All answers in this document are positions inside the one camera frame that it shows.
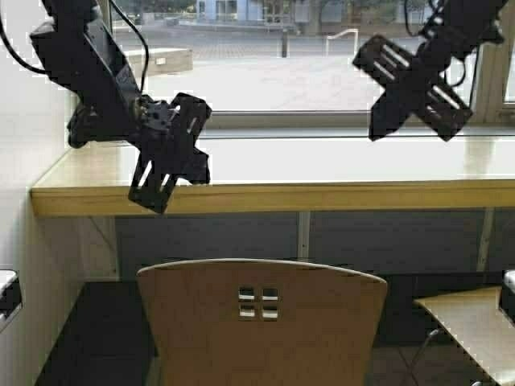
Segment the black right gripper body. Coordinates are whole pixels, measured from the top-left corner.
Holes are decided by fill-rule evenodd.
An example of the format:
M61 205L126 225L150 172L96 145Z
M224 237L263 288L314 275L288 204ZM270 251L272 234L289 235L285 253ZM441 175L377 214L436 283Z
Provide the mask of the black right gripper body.
M371 141L395 133L413 115L444 141L468 123L472 109L441 76L451 57L451 45L438 36L416 53L382 35L360 47L352 64L384 89L370 109Z

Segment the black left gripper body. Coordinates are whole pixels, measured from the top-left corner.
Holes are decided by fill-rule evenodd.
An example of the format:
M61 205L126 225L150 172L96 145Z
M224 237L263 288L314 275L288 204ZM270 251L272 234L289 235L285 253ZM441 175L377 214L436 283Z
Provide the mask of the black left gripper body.
M135 101L139 150L128 199L163 214L179 179L193 185L210 183L209 155L196 141L212 109L199 97L178 93L172 101L143 95Z

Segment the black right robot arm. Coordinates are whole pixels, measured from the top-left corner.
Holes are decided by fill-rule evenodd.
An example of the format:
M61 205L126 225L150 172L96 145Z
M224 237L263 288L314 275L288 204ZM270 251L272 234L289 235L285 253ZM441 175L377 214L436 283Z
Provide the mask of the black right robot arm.
M353 65L384 92L370 109L369 139L399 130L412 115L444 141L452 139L473 112L443 77L453 59L465 61L484 43L505 41L499 26L504 1L441 1L419 34L415 53L383 35L373 35Z

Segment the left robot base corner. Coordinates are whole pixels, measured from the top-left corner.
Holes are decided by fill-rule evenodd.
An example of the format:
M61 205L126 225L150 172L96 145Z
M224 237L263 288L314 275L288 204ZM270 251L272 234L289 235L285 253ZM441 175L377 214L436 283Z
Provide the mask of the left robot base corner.
M11 269L1 270L1 322L6 322L23 305L18 273Z

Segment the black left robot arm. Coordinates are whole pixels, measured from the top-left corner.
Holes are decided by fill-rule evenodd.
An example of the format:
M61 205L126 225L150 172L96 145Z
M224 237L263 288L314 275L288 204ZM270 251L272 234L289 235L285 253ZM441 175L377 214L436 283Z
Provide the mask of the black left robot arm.
M49 79L79 98L68 122L68 144L134 146L138 161L128 198L158 214L166 211L179 179L208 184L208 154L196 146L212 114L208 103L184 92L170 101L145 94L96 1L44 6L50 18L30 39Z

